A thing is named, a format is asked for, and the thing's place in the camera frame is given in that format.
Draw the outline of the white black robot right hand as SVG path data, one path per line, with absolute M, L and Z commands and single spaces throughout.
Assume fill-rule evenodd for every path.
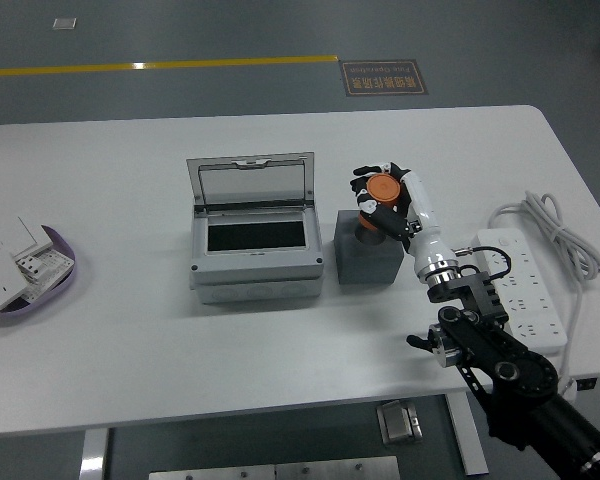
M 456 254 L 445 244 L 418 175 L 393 162 L 353 171 L 351 188 L 365 227 L 402 243 L 421 283 L 433 286 L 460 276 Z

